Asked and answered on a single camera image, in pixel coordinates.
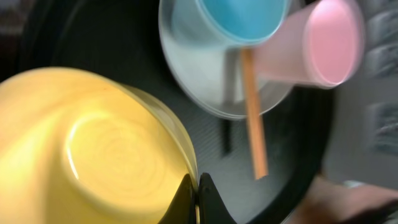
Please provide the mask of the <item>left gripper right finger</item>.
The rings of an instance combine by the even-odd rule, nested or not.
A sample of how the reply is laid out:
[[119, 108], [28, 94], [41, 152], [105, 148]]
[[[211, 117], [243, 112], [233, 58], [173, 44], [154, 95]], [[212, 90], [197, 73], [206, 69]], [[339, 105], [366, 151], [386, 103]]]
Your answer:
[[236, 224], [208, 173], [200, 176], [198, 206], [200, 224]]

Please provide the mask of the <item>pink cup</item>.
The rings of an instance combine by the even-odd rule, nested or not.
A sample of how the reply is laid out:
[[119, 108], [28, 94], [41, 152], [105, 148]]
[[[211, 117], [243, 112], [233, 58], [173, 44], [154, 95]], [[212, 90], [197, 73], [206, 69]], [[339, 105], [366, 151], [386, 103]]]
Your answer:
[[252, 52], [261, 78], [334, 88], [357, 71], [363, 56], [360, 8], [356, 1], [314, 2], [286, 18]]

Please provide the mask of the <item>yellow bowl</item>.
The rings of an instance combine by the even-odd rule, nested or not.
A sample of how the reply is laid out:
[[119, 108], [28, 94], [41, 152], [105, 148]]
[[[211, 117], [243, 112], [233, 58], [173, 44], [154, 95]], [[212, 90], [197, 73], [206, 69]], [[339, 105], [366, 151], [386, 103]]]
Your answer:
[[1, 83], [2, 223], [159, 223], [198, 171], [163, 102], [75, 68]]

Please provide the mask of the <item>wooden chopstick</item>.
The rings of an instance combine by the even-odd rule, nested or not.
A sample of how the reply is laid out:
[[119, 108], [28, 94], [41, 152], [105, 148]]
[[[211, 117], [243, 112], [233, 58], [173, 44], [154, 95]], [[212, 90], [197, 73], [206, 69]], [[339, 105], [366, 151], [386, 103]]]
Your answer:
[[268, 175], [266, 142], [263, 120], [260, 115], [260, 102], [257, 93], [254, 60], [251, 49], [241, 49], [243, 86], [247, 113], [247, 126], [251, 147], [254, 178], [259, 180]]

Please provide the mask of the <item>blue cup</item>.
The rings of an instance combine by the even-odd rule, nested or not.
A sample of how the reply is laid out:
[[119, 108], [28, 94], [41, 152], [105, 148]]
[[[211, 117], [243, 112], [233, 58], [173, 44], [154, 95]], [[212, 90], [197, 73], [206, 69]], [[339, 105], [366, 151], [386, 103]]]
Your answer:
[[257, 45], [280, 27], [290, 0], [176, 0], [171, 30], [177, 42], [196, 47]]

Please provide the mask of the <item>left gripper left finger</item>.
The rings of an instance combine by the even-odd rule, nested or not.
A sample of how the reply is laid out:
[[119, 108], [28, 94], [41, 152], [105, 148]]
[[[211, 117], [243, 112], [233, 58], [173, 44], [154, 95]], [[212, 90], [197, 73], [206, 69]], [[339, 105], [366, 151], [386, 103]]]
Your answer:
[[159, 224], [196, 224], [195, 190], [186, 174]]

